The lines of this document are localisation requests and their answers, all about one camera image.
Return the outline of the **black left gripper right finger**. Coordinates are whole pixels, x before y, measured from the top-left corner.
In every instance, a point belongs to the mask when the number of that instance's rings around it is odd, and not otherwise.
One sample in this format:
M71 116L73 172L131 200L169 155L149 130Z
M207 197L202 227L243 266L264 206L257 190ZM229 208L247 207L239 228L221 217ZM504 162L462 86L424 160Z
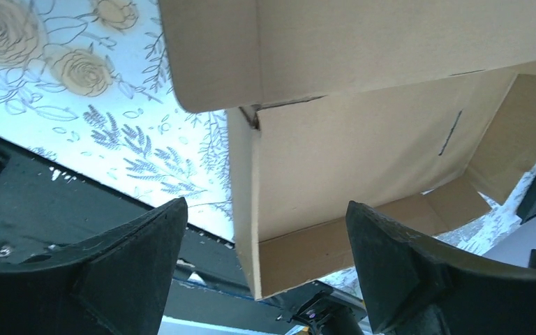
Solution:
M345 222L374 333L536 334L536 249L498 262L355 201Z

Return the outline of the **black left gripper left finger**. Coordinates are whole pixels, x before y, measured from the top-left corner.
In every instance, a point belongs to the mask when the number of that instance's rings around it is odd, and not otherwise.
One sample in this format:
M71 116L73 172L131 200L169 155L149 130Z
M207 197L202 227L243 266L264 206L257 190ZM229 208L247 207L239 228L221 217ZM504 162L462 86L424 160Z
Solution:
M156 334L187 222L176 198L79 243L0 263L0 334Z

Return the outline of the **cardboard box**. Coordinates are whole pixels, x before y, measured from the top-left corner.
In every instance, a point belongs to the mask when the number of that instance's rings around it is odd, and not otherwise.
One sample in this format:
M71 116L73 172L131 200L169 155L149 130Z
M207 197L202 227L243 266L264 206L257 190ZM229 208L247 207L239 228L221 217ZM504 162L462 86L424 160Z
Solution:
M536 164L536 1L161 1L175 96L225 110L255 299L353 266L345 213L426 235Z

